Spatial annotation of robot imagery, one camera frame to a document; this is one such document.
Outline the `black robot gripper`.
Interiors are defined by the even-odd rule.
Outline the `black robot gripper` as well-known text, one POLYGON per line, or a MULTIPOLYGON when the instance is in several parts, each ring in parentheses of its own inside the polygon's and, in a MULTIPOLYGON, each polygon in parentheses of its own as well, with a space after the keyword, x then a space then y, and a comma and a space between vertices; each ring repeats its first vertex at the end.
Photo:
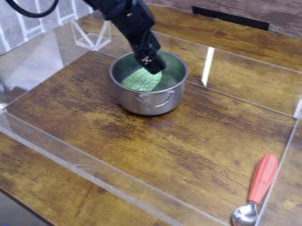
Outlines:
POLYGON ((126 37, 135 59, 144 69, 156 74, 166 69, 159 56, 160 44, 151 32, 155 18, 143 0, 83 0, 99 10, 126 37))

